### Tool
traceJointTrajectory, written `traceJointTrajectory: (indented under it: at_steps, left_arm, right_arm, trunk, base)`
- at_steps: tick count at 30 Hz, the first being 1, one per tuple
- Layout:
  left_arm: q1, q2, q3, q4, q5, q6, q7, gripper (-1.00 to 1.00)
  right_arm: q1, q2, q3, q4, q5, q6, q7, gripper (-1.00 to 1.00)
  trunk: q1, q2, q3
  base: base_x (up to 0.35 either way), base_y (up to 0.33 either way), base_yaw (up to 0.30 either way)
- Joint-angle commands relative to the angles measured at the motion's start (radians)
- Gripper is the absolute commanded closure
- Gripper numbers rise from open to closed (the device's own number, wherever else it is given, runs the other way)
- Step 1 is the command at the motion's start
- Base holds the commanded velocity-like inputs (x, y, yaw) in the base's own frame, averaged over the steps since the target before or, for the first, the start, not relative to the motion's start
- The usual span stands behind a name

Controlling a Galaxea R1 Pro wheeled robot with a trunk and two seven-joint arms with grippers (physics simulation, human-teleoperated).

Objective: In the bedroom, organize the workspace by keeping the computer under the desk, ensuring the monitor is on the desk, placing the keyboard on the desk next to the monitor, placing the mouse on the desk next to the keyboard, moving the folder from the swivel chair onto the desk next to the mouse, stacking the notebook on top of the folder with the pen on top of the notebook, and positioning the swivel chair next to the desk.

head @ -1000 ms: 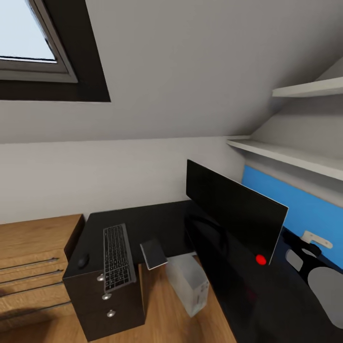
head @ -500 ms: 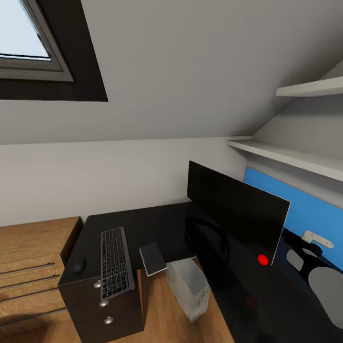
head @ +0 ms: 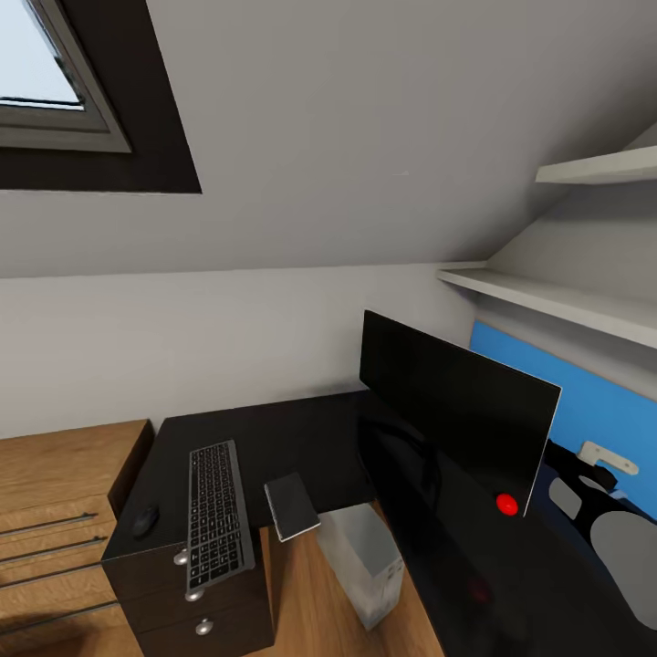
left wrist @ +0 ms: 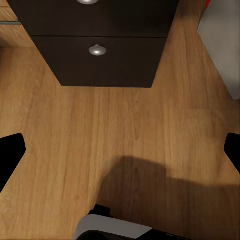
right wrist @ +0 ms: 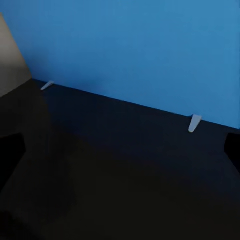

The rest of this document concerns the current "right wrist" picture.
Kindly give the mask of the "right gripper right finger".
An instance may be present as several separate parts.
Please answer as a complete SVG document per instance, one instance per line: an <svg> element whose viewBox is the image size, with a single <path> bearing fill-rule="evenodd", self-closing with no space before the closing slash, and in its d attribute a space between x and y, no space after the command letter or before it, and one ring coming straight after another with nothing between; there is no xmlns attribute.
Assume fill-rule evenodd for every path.
<svg viewBox="0 0 240 240"><path fill-rule="evenodd" d="M240 135L228 133L224 151L240 173Z"/></svg>

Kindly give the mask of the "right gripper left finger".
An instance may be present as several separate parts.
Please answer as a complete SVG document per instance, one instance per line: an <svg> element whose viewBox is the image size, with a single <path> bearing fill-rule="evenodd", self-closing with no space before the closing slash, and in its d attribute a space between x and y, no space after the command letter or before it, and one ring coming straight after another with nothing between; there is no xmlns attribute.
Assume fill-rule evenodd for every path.
<svg viewBox="0 0 240 240"><path fill-rule="evenodd" d="M22 133L0 138L0 193L26 153Z"/></svg>

